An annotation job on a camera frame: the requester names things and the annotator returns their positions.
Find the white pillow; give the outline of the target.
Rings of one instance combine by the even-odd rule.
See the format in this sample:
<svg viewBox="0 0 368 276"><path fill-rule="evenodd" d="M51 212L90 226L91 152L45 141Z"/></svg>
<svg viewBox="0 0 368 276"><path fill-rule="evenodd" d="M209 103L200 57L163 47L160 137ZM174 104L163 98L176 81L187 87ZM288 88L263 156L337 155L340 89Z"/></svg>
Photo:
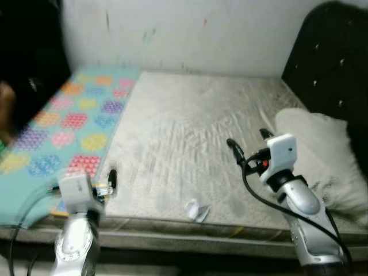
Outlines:
<svg viewBox="0 0 368 276"><path fill-rule="evenodd" d="M347 134L347 122L301 108L286 108L274 117L280 133L297 142L294 173L302 175L330 211L367 226L366 177Z"/></svg>

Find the white written paper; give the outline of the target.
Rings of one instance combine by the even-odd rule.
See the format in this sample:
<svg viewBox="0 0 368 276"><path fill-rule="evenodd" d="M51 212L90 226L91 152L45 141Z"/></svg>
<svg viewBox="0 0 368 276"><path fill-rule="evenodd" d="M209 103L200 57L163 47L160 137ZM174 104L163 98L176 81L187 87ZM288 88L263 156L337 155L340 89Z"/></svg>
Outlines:
<svg viewBox="0 0 368 276"><path fill-rule="evenodd" d="M202 205L196 199L190 200L185 207L187 218L194 223L203 223L210 213L210 205Z"/></svg>

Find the grey quilted mattress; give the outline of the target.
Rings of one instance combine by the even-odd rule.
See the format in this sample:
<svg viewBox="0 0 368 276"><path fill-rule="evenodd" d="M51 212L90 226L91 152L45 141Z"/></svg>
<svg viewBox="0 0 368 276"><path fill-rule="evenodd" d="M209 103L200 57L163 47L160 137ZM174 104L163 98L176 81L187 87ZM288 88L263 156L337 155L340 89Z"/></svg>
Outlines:
<svg viewBox="0 0 368 276"><path fill-rule="evenodd" d="M226 144L234 139L247 154L262 149L260 129L281 134L274 117L286 108L306 110L279 79L141 72L95 181L117 168L102 246L293 258L286 219L249 195ZM187 218L192 199L210 205L203 223ZM367 226L331 212L359 258ZM18 238L50 243L65 220L48 215L23 226Z"/></svg>

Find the teal blanket with colourful shapes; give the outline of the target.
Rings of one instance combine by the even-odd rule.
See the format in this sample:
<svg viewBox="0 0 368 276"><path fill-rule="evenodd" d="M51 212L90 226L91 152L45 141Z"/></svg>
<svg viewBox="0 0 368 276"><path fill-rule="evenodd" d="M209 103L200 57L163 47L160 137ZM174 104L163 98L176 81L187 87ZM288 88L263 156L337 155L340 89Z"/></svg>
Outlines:
<svg viewBox="0 0 368 276"><path fill-rule="evenodd" d="M0 150L0 228L50 215L57 173L79 167L93 181L105 160L140 69L87 67L53 95L11 145Z"/></svg>

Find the black tufted headboard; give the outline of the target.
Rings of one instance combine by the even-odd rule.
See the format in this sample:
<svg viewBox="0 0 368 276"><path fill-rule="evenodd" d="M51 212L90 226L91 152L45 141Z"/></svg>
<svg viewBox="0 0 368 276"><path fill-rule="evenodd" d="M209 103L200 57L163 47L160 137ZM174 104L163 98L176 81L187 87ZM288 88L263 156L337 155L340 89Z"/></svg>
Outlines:
<svg viewBox="0 0 368 276"><path fill-rule="evenodd" d="M363 175L368 149L368 10L324 2L302 22L282 79L310 111L347 121Z"/></svg>

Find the dark bed base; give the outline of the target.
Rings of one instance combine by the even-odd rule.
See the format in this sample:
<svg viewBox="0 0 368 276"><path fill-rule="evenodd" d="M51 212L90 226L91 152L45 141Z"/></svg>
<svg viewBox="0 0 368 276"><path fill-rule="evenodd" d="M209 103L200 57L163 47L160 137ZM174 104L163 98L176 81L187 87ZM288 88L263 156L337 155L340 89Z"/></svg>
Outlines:
<svg viewBox="0 0 368 276"><path fill-rule="evenodd" d="M0 276L10 276L5 257L10 243L0 240ZM13 245L15 275L47 276L52 271L51 244ZM368 262L353 263L354 276L368 276ZM305 276L295 259L195 254L103 248L95 276Z"/></svg>

